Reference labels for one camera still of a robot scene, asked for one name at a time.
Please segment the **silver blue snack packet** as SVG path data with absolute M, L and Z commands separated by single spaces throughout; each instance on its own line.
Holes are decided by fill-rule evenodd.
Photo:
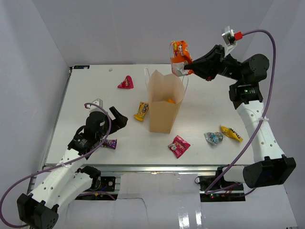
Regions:
M 223 134 L 220 132 L 207 132 L 204 133 L 206 141 L 211 145 L 217 145 L 223 141 Z

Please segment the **yellow M&M's packet right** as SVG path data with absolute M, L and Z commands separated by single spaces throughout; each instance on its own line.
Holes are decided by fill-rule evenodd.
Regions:
M 242 142 L 243 138 L 240 137 L 240 135 L 238 133 L 236 133 L 232 128 L 229 127 L 225 127 L 225 126 L 220 126 L 221 132 L 229 137 L 229 138 L 233 138 L 235 140 L 237 140 L 238 142 Z

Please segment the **red heart candy packet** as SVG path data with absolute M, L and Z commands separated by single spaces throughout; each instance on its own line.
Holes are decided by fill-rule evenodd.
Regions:
M 127 75 L 124 79 L 124 81 L 122 81 L 119 85 L 118 88 L 120 89 L 133 89 L 134 85 L 133 85 L 133 81 L 131 76 Z

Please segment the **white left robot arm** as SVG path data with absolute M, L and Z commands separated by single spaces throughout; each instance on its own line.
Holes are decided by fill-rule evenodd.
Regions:
M 93 103 L 85 106 L 90 109 L 86 123 L 76 131 L 55 169 L 29 194 L 21 194 L 17 199 L 21 221 L 33 229 L 53 228 L 61 210 L 79 194 L 100 187 L 101 172 L 86 162 L 108 135 L 127 125 L 128 118 L 113 106 L 109 110 L 114 119 L 99 105 L 95 109 Z

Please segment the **blue label left corner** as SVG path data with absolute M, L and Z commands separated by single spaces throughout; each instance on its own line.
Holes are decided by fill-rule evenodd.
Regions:
M 73 69 L 89 69 L 89 65 L 75 65 L 73 66 Z

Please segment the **orange white snack bag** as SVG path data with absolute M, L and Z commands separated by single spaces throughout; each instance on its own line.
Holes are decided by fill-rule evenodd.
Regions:
M 172 73 L 178 77 L 190 75 L 193 70 L 184 67 L 193 62 L 185 41 L 172 41 L 170 44 L 170 61 Z

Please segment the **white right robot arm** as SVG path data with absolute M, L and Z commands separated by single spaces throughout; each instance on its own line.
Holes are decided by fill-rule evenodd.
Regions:
M 269 60 L 263 54 L 255 54 L 243 62 L 225 53 L 225 48 L 215 45 L 203 57 L 184 66 L 207 81 L 221 75 L 235 80 L 229 87 L 229 98 L 241 117 L 249 141 L 227 167 L 206 188 L 212 193 L 216 184 L 220 190 L 245 183 L 249 188 L 283 184 L 296 167 L 295 159 L 286 157 L 278 145 L 266 112 L 269 103 L 263 102 L 259 82 L 266 79 Z

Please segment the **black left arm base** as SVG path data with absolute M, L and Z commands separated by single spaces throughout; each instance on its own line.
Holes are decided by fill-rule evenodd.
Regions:
M 85 192 L 90 191 L 106 191 L 112 192 L 115 190 L 116 177 L 98 177 L 92 180 L 91 186 L 89 189 L 86 189 Z

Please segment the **yellow m&m's packet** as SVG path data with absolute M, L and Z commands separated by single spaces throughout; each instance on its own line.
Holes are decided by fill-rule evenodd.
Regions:
M 145 118 L 145 115 L 146 115 L 148 109 L 149 109 L 149 104 L 148 103 L 140 102 L 138 112 L 133 115 L 134 118 L 136 120 L 142 122 L 144 120 L 144 118 Z
M 229 138 L 233 138 L 235 140 L 237 140 L 238 142 L 242 142 L 243 138 L 240 137 L 240 135 L 238 133 L 236 133 L 232 128 L 229 127 L 225 127 L 225 126 L 220 126 L 221 132 L 229 137 Z

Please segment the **brown purple M&M's packet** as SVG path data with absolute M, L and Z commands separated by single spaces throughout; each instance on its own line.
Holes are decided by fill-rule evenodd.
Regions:
M 116 149 L 117 139 L 107 139 L 102 146 L 110 149 Z

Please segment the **pink candy packet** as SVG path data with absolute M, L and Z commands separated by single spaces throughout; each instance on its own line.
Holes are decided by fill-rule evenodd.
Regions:
M 168 145 L 168 148 L 174 153 L 176 158 L 180 158 L 186 150 L 190 147 L 190 144 L 177 135 L 171 144 Z

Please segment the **brown paper bag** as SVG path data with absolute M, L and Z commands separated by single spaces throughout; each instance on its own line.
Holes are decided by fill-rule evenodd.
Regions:
M 150 132 L 169 134 L 172 130 L 189 83 L 187 76 L 163 75 L 158 70 L 144 69 L 148 92 Z

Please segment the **orange mango gummy bag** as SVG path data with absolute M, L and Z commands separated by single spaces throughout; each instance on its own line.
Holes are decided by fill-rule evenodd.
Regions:
M 172 104 L 175 104 L 175 101 L 174 101 L 174 100 L 172 100 L 171 98 L 170 98 L 170 99 L 168 99 L 168 100 L 167 100 L 167 102 L 172 103 Z

